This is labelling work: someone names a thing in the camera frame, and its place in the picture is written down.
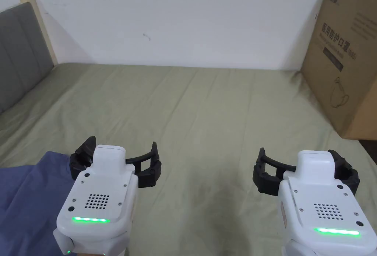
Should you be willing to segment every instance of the wrinkled sheet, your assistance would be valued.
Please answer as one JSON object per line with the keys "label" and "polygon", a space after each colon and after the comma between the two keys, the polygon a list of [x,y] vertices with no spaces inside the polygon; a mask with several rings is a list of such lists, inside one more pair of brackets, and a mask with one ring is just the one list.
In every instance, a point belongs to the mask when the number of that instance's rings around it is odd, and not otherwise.
{"label": "wrinkled sheet", "polygon": [[377,229],[377,166],[336,134],[299,72],[58,65],[0,116],[0,166],[70,154],[91,135],[127,157],[158,145],[162,174],[139,190],[130,255],[280,255],[276,199],[252,181],[260,147],[292,165],[300,150],[339,152]]}

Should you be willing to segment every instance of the bed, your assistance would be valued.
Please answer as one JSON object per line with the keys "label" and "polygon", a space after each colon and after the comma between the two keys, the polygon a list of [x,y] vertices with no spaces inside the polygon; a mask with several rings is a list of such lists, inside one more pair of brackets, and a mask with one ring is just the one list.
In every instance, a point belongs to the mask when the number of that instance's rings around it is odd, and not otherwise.
{"label": "bed", "polygon": [[[39,29],[20,25],[27,39],[28,29]],[[36,59],[40,42],[23,45]],[[299,72],[53,67],[48,46],[40,52],[43,68],[27,60],[22,68],[46,71],[0,114],[0,166],[35,164],[46,151],[70,154],[91,135],[128,157],[156,141],[162,173],[155,187],[139,190],[130,255],[279,255],[275,199],[252,181],[260,147],[292,165],[300,150],[340,153],[359,172],[356,198],[377,230],[377,166],[358,141],[336,134]],[[1,68],[2,82],[10,81]]]}

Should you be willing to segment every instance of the green led light strip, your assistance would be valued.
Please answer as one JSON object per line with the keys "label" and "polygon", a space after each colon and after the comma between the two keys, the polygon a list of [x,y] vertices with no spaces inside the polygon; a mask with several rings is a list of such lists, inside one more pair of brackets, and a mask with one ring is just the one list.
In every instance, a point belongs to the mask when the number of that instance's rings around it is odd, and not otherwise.
{"label": "green led light strip", "polygon": [[345,229],[335,229],[335,228],[315,228],[314,230],[320,231],[322,233],[329,233],[333,235],[360,235],[357,230],[345,230]]}
{"label": "green led light strip", "polygon": [[80,218],[80,217],[73,217],[74,221],[84,221],[84,222],[110,222],[110,220],[106,219],[94,219],[94,218]]}

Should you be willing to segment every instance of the black label on box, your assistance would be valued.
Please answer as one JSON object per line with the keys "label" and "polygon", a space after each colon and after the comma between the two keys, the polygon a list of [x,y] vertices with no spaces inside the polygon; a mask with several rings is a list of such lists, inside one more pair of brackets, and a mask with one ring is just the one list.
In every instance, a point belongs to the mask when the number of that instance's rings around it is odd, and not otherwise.
{"label": "black label on box", "polygon": [[329,60],[334,64],[334,66],[342,71],[343,65],[342,63],[327,49],[326,47],[323,50],[324,54],[329,58]]}

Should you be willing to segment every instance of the gray upholstered headboard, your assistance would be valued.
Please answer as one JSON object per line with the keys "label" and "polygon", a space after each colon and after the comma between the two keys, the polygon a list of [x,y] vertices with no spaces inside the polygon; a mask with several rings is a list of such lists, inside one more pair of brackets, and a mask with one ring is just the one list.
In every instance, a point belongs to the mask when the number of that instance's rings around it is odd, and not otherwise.
{"label": "gray upholstered headboard", "polygon": [[18,102],[53,68],[33,7],[0,12],[0,113]]}

